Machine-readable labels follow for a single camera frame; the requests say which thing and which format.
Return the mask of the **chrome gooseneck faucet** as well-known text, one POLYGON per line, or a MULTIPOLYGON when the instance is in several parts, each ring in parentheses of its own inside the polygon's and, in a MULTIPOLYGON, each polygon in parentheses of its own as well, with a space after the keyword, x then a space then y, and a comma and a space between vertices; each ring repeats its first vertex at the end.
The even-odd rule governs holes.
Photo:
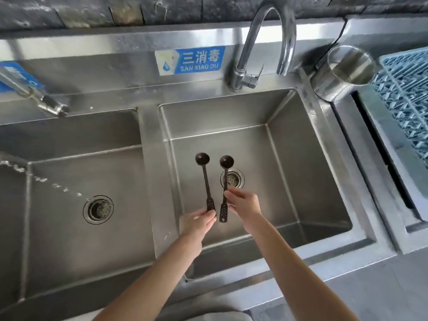
POLYGON ((297 24, 291 1, 263 0, 251 22, 238 63, 233 67, 228 80, 231 91, 242 87, 254 89, 263 68, 285 76, 292 70, 292 61, 297 41, 297 24))

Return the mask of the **person's right hand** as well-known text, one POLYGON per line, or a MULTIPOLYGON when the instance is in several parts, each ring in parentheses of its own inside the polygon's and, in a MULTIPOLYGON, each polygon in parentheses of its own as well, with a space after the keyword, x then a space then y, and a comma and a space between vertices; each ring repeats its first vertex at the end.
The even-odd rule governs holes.
POLYGON ((239 218, 244 229, 251 235, 257 229, 258 224, 264 219, 261 213, 258 196, 240 188, 229 187, 223 194, 227 199, 239 199, 239 218))

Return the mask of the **stainless steel cylindrical container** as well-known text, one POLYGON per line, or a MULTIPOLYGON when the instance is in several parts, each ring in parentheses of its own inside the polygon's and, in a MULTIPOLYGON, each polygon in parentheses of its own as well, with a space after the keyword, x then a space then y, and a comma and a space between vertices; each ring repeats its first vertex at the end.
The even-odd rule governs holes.
POLYGON ((337 44, 324 56, 310 83, 319 98, 335 103, 370 84, 380 69, 378 62, 364 49, 337 44))

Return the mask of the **chrome faucet with nozzle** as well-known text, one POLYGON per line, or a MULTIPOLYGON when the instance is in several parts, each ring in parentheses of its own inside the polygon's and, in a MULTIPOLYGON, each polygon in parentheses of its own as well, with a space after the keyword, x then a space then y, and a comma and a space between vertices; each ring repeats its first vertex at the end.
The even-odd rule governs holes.
POLYGON ((33 100, 42 112, 51 117, 59 118, 68 115, 70 108, 64 101, 60 101, 58 97, 50 95, 44 89, 37 89, 21 82, 1 66, 0 82, 15 91, 20 97, 33 100))

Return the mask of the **stainless steel side counter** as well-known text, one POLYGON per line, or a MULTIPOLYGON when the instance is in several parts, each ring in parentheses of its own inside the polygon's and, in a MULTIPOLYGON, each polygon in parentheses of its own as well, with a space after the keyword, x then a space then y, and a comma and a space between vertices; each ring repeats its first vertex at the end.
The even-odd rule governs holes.
MULTIPOLYGON (((428 46, 428 13, 398 15, 351 15, 343 20, 336 44, 356 46, 375 58, 381 55, 428 46)), ((404 138, 387 134, 383 126, 392 127, 392 118, 384 110, 375 116, 366 112, 364 105, 380 105, 380 98, 370 88, 361 95, 347 96, 333 105, 341 128, 350 144, 353 156, 376 204, 378 215, 396 251, 408 254, 428 248, 428 222, 416 217, 410 208, 410 196, 401 188, 399 173, 391 155, 394 145, 404 145, 404 138)))

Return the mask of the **person's left hand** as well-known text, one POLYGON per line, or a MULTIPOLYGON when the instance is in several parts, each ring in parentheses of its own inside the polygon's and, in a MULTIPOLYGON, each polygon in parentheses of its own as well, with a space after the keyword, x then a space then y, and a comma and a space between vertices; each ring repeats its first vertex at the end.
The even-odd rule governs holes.
POLYGON ((189 239, 191 243, 194 243, 199 248, 202 247, 202 241, 208 233, 208 231, 200 229, 200 216, 204 215, 216 215, 216 211, 207 211, 206 208, 201 208, 192 213, 182 215, 179 220, 180 238, 189 239))

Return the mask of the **dark brown long-handled spoon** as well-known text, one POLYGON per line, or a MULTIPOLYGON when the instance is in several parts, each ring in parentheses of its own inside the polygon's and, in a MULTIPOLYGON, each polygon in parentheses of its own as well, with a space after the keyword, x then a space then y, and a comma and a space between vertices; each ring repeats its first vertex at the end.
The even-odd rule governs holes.
MULTIPOLYGON (((234 159, 232 156, 224 155, 220 158, 220 166, 224 169, 223 176, 223 191, 225 192, 228 189, 228 171, 234 165, 234 159)), ((227 198, 223 195, 222 204, 220 207, 220 222, 225 223, 228 220, 228 204, 227 198)))
POLYGON ((208 175, 206 170, 206 165, 210 162, 210 157, 208 154, 204 152, 200 152, 195 156, 195 161, 199 166, 202 167, 202 171, 203 171, 204 182, 206 187, 206 195, 207 195, 207 199, 206 199, 207 211, 215 210, 215 204, 211 196, 208 175))

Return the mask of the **person's right forearm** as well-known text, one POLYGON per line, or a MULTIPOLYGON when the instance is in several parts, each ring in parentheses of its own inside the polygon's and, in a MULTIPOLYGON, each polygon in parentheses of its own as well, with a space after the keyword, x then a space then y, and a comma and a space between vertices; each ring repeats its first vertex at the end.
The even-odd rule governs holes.
POLYGON ((239 215, 296 321, 360 321, 261 214, 239 215))

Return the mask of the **stainless steel double sink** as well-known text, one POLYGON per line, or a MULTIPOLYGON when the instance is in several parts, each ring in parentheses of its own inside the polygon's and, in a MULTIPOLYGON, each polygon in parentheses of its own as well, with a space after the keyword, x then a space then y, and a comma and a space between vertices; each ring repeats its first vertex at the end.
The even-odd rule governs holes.
POLYGON ((323 279, 397 255, 330 104, 302 64, 316 64, 343 19, 297 21, 287 76, 255 89, 226 81, 249 23, 0 33, 16 61, 70 108, 48 118, 0 94, 0 321, 59 321, 103 308, 178 237, 179 217, 217 211, 231 155, 263 214, 323 279), (218 71, 160 76, 155 51, 225 46, 218 71), (106 195, 110 219, 87 223, 106 195))

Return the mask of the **round sink drain strainer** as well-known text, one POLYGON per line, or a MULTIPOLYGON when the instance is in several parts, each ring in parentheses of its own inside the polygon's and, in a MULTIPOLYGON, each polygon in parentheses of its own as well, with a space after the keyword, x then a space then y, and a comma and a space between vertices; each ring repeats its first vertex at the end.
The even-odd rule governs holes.
POLYGON ((92 225, 108 221, 114 212, 114 203, 106 195, 96 195, 86 200, 83 207, 84 220, 92 225))
POLYGON ((229 187, 244 188, 245 177, 237 168, 228 169, 227 184, 229 187))

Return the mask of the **blue plastic dish rack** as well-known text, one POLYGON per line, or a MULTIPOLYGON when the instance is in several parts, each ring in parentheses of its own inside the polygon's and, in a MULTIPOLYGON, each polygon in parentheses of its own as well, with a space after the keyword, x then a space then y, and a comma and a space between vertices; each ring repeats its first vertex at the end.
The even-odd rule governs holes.
POLYGON ((372 88, 428 169, 428 47, 382 55, 372 88))

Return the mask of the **blue and white sign sticker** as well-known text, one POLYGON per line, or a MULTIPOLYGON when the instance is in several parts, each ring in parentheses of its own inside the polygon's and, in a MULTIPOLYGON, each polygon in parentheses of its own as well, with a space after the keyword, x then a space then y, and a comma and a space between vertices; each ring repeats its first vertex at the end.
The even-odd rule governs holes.
POLYGON ((225 46, 167 49, 154 52, 160 76, 205 73, 221 69, 225 46))

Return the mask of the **person's left forearm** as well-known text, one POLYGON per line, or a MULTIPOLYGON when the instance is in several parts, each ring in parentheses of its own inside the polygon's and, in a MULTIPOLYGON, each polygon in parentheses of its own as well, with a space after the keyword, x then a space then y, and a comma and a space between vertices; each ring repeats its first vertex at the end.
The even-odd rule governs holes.
POLYGON ((168 298, 201 253, 210 226, 193 224, 160 258, 93 321, 155 321, 168 298))

